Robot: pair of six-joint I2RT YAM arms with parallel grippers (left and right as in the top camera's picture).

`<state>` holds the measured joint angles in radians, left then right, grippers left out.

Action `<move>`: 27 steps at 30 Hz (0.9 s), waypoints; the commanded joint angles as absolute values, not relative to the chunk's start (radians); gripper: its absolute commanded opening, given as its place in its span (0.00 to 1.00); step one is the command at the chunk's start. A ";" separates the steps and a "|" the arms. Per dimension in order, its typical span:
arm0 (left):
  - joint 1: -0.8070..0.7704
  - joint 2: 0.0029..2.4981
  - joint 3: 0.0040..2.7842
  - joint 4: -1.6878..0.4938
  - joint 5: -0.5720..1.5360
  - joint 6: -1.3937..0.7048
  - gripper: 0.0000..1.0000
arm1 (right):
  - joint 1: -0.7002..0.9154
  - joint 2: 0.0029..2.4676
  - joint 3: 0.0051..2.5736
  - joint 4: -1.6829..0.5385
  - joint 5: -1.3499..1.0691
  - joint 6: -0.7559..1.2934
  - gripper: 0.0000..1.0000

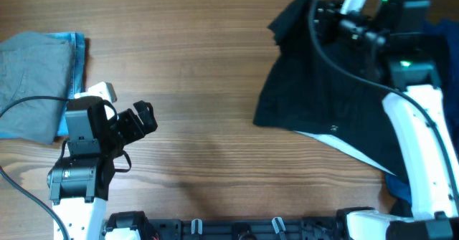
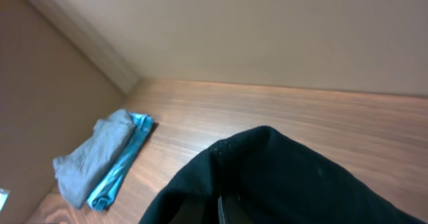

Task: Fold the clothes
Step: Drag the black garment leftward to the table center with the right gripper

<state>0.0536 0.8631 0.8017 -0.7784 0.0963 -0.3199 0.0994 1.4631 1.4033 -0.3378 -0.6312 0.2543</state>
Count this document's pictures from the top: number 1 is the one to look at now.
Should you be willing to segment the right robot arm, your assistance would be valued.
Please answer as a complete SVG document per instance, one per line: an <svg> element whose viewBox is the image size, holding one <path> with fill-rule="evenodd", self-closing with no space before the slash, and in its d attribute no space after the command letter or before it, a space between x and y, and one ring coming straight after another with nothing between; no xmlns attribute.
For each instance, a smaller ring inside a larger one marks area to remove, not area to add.
<svg viewBox="0 0 459 240"><path fill-rule="evenodd" d="M396 133L412 196L412 216L349 208L336 216L339 239L456 239L458 159L443 112L440 77L419 47L430 0L379 0L373 19L361 13L366 0L319 6L313 0L308 28L322 53L316 28L369 50L364 85L386 92L384 111Z"/></svg>

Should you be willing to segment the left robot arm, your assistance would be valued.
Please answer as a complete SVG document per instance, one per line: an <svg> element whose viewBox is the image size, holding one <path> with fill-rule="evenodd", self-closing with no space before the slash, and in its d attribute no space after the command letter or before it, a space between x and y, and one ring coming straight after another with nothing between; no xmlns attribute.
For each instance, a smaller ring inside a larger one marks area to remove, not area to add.
<svg viewBox="0 0 459 240"><path fill-rule="evenodd" d="M116 158L128 158L124 147L156 131L151 103L108 117L111 102L89 96L70 100L65 117L69 138L47 176L49 199L58 220L55 230L66 239L99 239L109 196L109 185L118 173Z"/></svg>

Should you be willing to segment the black shorts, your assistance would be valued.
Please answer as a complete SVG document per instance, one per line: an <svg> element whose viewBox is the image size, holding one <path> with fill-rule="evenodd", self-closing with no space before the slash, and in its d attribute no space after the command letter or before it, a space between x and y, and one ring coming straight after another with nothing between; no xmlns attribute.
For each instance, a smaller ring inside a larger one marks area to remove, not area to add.
<svg viewBox="0 0 459 240"><path fill-rule="evenodd" d="M308 29L312 0L294 0L269 25L280 56L260 93L254 124L334 136L403 183L408 176L379 91L329 67Z"/></svg>

